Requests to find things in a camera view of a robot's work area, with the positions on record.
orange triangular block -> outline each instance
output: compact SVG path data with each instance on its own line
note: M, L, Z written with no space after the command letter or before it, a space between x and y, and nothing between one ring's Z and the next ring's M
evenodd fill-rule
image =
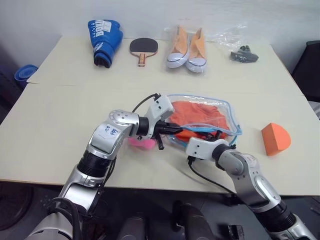
M291 144L289 133L276 123L269 123L261 132L268 156L273 156L286 150Z

ping pong paddle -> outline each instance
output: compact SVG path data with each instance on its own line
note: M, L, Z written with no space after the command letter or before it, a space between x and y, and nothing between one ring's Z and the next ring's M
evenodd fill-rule
M138 38L130 43L130 52L139 57L139 67L146 65L146 57L155 55L158 51L158 43L151 38Z

orange fabric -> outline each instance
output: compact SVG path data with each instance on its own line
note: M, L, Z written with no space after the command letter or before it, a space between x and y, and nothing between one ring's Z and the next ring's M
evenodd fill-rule
M172 105L175 110L170 117L172 123L180 126L202 123L229 130L226 117L219 112L216 106L189 101L175 101ZM188 142L191 137L203 138L202 135L189 130L183 130L175 136L184 142ZM221 139L225 139L226 137L227 134L224 132L220 136Z

white table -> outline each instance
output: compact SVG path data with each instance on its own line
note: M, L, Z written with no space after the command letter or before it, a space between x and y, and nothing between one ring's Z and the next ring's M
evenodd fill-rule
M262 172L280 194L320 195L320 123L269 46L255 47L259 62L237 64L217 60L213 53L221 52L211 44L207 47L209 72L189 76L183 69L165 72L162 41L158 55L149 57L145 68L137 67L138 58L128 52L129 42L124 41L111 68L105 69L93 65L89 40L60 40L30 78L37 84L28 84L0 125L0 179L62 185L95 127L111 110L130 111L154 92L193 93L233 105L244 133L238 149L259 159ZM258 72L265 74L258 77ZM144 104L138 113L143 115L147 107ZM283 126L292 139L290 148L273 157L266 156L260 132L270 122ZM194 166L234 190L232 181L214 162L196 161ZM194 175L183 151L169 144L163 151L143 151L125 144L106 185L222 192Z

clear plastic bag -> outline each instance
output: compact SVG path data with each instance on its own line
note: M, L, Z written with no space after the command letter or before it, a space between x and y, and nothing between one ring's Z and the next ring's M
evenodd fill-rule
M237 51L241 46L248 44L247 35L247 25L239 24L211 36L210 42L219 44L229 52L234 52Z
M169 122L197 134L221 131L222 138L229 141L230 145L242 134L233 108L227 101L188 94L171 94L168 97L175 109ZM168 139L184 147L188 144L184 135L170 135Z
M239 24L222 31L210 38L221 46L230 60L240 63L254 63L258 60L258 55L251 52L248 45L248 27Z
M165 59L166 69L173 72L172 69L186 68L192 73L204 73L207 56L203 29L187 31L178 25L170 32L172 44Z

